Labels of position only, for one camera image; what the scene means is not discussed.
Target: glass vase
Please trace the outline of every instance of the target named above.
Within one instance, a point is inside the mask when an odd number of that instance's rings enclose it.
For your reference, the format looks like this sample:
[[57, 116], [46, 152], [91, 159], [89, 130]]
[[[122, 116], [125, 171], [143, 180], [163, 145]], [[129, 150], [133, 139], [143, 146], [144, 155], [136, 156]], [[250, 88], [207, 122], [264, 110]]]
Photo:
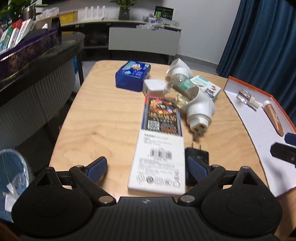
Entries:
[[120, 7], [118, 20], [129, 20], [129, 9]]

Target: green plant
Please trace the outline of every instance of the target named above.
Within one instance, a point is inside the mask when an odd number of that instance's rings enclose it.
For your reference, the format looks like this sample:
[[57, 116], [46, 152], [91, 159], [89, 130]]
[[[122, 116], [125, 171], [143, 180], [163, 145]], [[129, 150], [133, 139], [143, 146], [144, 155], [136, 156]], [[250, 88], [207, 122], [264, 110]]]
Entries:
[[120, 5], [120, 7], [126, 8], [126, 9], [129, 9], [129, 7], [131, 7], [137, 3], [136, 1], [132, 1], [132, 0], [112, 0], [110, 2], [114, 2], [118, 5]]
[[20, 18], [24, 7], [35, 5], [36, 2], [37, 0], [11, 0], [8, 6], [0, 11], [0, 16], [7, 16], [12, 22], [15, 22]]

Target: blue curtain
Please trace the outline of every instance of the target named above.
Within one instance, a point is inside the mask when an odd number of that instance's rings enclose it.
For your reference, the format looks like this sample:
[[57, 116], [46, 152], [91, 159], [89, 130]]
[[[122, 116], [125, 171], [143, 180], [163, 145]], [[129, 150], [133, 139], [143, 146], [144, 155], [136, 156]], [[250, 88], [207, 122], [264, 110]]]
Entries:
[[286, 0], [241, 0], [217, 67], [274, 96], [296, 125], [296, 13]]

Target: clear plastic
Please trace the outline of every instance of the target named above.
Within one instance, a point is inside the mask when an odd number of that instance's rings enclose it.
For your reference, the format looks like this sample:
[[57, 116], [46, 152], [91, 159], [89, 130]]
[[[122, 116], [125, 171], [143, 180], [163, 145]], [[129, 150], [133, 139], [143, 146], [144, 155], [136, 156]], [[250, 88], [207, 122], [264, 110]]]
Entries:
[[148, 30], [158, 30], [160, 28], [163, 28], [163, 23], [162, 23], [162, 21], [160, 21], [160, 22], [155, 22], [155, 23], [140, 24], [140, 25], [137, 25], [136, 28], [148, 29]]
[[244, 89], [241, 89], [237, 94], [237, 99], [244, 104], [247, 104], [250, 98], [251, 98], [250, 93]]
[[0, 151], [0, 218], [12, 222], [11, 208], [28, 187], [30, 170], [22, 157], [13, 149]]
[[59, 8], [53, 7], [50, 9], [46, 9], [42, 14], [37, 15], [36, 20], [41, 20], [44, 18], [56, 17], [56, 16], [59, 16]]
[[175, 74], [165, 87], [163, 94], [166, 98], [182, 108], [198, 94], [198, 87], [184, 74]]

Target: colorful packaging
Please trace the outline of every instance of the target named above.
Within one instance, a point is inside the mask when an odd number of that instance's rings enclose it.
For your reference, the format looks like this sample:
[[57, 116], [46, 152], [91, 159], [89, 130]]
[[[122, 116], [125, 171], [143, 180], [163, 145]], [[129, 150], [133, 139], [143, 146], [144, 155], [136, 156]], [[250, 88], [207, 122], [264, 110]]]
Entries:
[[199, 75], [191, 78], [190, 80], [192, 83], [199, 86], [204, 92], [206, 92], [213, 101], [217, 98], [221, 90], [220, 87], [218, 87], [217, 85], [211, 83], [210, 81], [206, 80], [205, 78]]
[[13, 27], [10, 26], [7, 30], [6, 30], [6, 34], [4, 36], [4, 38], [2, 39], [1, 37], [1, 43], [0, 43], [0, 52], [5, 51], [7, 49], [10, 37], [12, 35], [13, 32]]
[[115, 74], [116, 87], [141, 92], [150, 69], [150, 64], [128, 61]]
[[22, 20], [19, 19], [18, 21], [14, 22], [12, 24], [12, 27], [13, 27], [13, 31], [12, 31], [12, 35], [10, 37], [10, 40], [8, 42], [8, 46], [7, 46], [8, 49], [11, 49], [15, 46], [15, 41], [16, 41], [17, 36], [18, 36], [20, 29], [22, 27]]
[[179, 109], [169, 100], [146, 96], [128, 188], [175, 195], [185, 193], [181, 118]]
[[28, 32], [30, 32], [33, 29], [34, 25], [35, 23], [32, 19], [23, 21], [22, 27], [20, 28], [20, 32], [15, 41], [14, 47], [28, 34]]
[[168, 7], [160, 7], [160, 6], [155, 6], [155, 11], [154, 11], [154, 16], [156, 18], [166, 18], [169, 20], [173, 19], [173, 8], [168, 8]]

